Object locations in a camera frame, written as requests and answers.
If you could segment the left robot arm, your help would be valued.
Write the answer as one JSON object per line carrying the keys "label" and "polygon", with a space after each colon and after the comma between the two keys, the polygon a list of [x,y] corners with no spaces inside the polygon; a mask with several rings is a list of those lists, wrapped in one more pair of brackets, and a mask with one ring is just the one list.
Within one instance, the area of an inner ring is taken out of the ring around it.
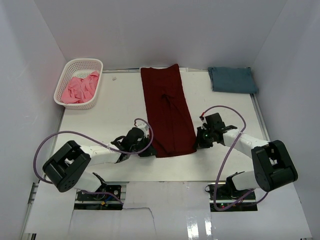
{"label": "left robot arm", "polygon": [[87,172],[87,168],[119,164],[131,155],[155,156],[157,151],[152,141],[153,130],[146,124],[133,127],[125,136],[119,136],[108,144],[84,146],[70,140],[44,163],[42,170],[59,192],[74,188],[99,200],[105,196],[107,183],[97,173]]}

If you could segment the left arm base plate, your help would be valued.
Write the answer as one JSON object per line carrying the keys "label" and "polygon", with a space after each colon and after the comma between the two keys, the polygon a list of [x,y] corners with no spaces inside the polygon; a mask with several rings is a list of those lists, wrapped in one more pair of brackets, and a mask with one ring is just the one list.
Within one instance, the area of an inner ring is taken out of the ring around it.
{"label": "left arm base plate", "polygon": [[[115,195],[122,203],[126,197],[125,185],[108,185],[103,192]],[[101,210],[101,211],[121,211],[122,204],[109,194],[87,194],[78,191],[74,202],[75,210]]]}

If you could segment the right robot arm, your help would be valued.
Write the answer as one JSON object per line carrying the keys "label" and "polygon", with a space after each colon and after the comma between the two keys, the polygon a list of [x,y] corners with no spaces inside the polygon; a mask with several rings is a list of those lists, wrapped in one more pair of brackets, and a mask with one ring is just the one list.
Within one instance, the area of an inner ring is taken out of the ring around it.
{"label": "right robot arm", "polygon": [[266,141],[242,133],[236,126],[225,125],[219,113],[202,115],[200,119],[196,149],[208,149],[218,143],[252,160],[253,170],[228,176],[225,184],[217,189],[219,195],[236,200],[246,190],[262,189],[268,193],[298,180],[298,172],[282,141]]}

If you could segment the dark red t shirt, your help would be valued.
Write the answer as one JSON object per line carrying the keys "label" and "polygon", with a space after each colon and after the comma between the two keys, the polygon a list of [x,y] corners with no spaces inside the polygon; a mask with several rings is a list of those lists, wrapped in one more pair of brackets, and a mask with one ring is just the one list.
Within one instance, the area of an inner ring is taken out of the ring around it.
{"label": "dark red t shirt", "polygon": [[154,133],[152,146],[158,158],[196,152],[196,134],[183,90],[178,64],[168,68],[140,69],[148,123]]}

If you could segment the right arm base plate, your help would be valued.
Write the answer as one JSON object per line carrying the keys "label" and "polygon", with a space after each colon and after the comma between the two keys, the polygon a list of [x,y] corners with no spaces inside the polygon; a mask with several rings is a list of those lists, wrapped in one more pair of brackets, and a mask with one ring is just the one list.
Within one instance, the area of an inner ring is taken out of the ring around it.
{"label": "right arm base plate", "polygon": [[[208,184],[204,191],[209,195],[209,205],[210,211],[212,213],[220,212],[215,209],[214,206],[214,184]],[[234,193],[228,193],[224,190],[226,189],[225,184],[219,184],[217,188],[216,194],[216,205],[218,208],[225,209],[228,205],[238,200],[244,194],[248,192],[248,190],[236,191]],[[232,205],[231,208],[224,210],[223,212],[255,212],[258,210],[257,207],[257,199],[254,192],[251,192],[247,195],[242,201],[239,201],[237,204]]]}

